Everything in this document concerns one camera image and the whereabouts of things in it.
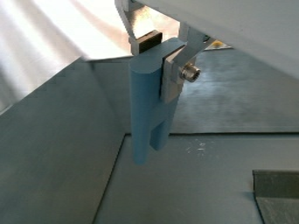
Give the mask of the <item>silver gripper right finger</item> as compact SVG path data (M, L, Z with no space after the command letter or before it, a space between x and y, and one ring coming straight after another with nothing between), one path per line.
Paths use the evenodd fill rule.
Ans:
M185 81L195 82L201 70L195 66L196 55L211 45L213 38L180 23L181 46L163 59L161 99L169 103L183 91Z

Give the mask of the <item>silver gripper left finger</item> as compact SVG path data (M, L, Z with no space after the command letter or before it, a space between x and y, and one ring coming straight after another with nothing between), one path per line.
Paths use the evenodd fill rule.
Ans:
M137 55L163 41L163 34L155 29L151 8L136 0L115 0L115 6L128 34L131 53Z

